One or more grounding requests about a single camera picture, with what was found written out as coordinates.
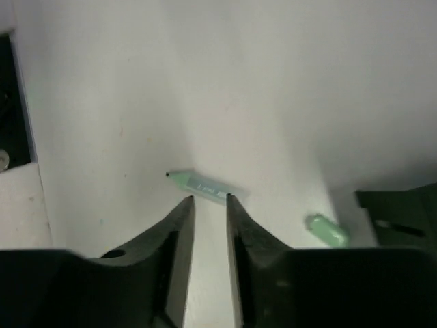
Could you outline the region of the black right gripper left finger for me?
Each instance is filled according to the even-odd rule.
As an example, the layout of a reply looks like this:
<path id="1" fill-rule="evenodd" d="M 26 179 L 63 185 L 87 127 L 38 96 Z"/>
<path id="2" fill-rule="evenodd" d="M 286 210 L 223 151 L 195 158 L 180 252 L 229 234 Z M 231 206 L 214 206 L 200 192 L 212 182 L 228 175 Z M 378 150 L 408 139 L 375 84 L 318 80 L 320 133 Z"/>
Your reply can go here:
<path id="1" fill-rule="evenodd" d="M 99 258 L 65 249 L 1 252 L 2 327 L 182 327 L 195 201 Z"/>

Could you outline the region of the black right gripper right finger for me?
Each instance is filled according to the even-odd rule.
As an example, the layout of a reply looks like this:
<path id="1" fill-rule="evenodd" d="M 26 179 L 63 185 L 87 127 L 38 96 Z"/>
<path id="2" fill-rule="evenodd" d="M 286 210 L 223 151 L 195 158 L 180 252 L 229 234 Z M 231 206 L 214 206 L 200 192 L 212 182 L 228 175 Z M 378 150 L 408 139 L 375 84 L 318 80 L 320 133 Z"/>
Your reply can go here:
<path id="1" fill-rule="evenodd" d="M 436 260 L 408 248 L 294 249 L 227 196 L 237 327 L 435 327 Z"/>

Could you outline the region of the green marker cap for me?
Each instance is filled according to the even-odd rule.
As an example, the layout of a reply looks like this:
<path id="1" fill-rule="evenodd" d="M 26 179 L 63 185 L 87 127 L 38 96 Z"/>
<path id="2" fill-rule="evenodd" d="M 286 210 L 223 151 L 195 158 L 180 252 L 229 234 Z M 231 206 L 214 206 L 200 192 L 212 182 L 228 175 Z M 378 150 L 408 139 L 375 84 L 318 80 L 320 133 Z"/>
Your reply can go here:
<path id="1" fill-rule="evenodd" d="M 347 248 L 350 244 L 348 233 L 337 223 L 322 214 L 312 214 L 305 218 L 306 229 L 319 241 L 331 248 Z"/>

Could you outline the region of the clear green highlighter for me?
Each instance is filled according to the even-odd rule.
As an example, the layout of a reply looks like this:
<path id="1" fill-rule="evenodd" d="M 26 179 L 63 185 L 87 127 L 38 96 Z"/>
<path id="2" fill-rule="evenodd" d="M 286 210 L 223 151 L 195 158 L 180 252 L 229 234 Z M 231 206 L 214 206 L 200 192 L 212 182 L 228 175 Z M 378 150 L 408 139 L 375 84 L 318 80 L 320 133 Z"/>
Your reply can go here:
<path id="1" fill-rule="evenodd" d="M 243 202 L 249 196 L 245 189 L 204 176 L 195 170 L 173 170 L 166 172 L 165 176 L 179 189 L 221 205 L 226 205 L 228 194 Z"/>

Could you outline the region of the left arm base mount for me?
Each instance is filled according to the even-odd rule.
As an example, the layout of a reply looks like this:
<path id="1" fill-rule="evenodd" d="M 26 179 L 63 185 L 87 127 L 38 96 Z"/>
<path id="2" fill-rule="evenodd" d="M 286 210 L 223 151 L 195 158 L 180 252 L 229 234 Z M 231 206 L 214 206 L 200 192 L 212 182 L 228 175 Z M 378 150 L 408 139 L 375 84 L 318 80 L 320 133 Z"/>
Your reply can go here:
<path id="1" fill-rule="evenodd" d="M 12 31 L 1 34 L 1 171 L 32 163 L 36 151 Z"/>

